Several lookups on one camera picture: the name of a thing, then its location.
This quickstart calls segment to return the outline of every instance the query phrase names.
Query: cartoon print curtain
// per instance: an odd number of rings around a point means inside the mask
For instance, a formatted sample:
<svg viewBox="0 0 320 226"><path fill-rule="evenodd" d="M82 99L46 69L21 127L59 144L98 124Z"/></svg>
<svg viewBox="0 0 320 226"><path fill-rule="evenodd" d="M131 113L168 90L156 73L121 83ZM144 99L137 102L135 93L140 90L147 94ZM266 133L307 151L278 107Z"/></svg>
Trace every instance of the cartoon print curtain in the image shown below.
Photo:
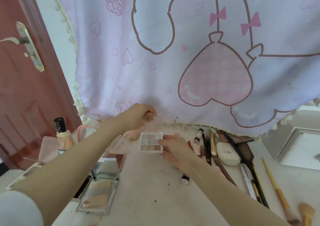
<svg viewBox="0 0 320 226"><path fill-rule="evenodd" d="M89 117L149 103L259 135L320 96L319 0L60 1Z"/></svg>

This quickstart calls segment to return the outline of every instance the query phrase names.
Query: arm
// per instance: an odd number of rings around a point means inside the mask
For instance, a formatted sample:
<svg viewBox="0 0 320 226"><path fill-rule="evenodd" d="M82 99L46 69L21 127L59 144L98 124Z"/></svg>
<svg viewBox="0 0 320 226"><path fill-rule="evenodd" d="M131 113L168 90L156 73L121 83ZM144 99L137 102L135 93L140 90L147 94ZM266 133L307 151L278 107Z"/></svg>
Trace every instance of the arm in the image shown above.
<svg viewBox="0 0 320 226"><path fill-rule="evenodd" d="M164 152L164 156L192 178L230 226L289 226L196 156L179 134L163 138L159 144L170 152Z"/></svg>
<svg viewBox="0 0 320 226"><path fill-rule="evenodd" d="M29 196L40 209L44 225L52 225L111 142L122 132L152 121L154 115L152 106L134 104L106 120L94 134L35 171L13 190Z"/></svg>

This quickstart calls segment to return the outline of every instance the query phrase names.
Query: door lock plate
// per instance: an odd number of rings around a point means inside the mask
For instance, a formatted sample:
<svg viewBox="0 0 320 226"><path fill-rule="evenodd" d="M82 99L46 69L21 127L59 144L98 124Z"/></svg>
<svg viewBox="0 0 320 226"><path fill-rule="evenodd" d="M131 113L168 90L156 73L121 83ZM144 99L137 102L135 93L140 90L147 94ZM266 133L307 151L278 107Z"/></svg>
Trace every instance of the door lock plate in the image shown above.
<svg viewBox="0 0 320 226"><path fill-rule="evenodd" d="M24 46L26 46L27 49L27 53L25 53L26 57L30 57L32 59L32 62L34 64L34 66L36 67L37 70L39 70L40 72L44 71L44 66L42 63L42 60L38 54L38 51L31 39L31 36L28 32L28 29L26 28L26 26L22 23L22 22L16 22L16 28L18 30L18 33L20 34L21 38L23 38L23 40L28 40L29 42L21 42L22 44L24 44Z"/></svg>

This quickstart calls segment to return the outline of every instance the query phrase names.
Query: white table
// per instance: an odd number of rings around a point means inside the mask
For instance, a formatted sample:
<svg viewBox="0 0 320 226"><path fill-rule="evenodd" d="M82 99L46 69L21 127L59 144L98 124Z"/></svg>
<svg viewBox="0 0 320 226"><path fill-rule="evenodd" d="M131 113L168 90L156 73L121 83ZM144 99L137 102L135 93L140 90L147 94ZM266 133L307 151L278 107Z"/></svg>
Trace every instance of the white table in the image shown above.
<svg viewBox="0 0 320 226"><path fill-rule="evenodd" d="M98 127L96 121L89 124ZM148 131L162 131L164 134L179 132L186 140L192 141L198 128L182 130L178 126L150 126ZM266 200L273 212L285 219L261 157L268 163L289 205L299 218L300 202L306 202L320 212L320 171L282 166L272 159L262 142L251 142L249 146L255 156L254 164ZM239 168L225 167L238 187L244 190ZM109 215L75 212L78 203L70 202L54 225L228 225L191 179L189 185L185 185L181 182L182 173L162 156L139 153L138 140L129 146L120 176ZM319 217L313 221L313 225L320 225Z"/></svg>

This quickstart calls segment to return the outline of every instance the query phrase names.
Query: pink case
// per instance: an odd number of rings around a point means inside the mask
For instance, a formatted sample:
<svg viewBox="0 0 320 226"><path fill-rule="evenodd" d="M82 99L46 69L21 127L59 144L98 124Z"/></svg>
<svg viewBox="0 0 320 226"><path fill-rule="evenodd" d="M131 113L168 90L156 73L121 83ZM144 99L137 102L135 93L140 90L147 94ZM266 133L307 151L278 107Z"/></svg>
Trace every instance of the pink case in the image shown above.
<svg viewBox="0 0 320 226"><path fill-rule="evenodd" d="M66 141L61 138L44 136L38 162L46 164L58 156L58 150L64 150Z"/></svg>

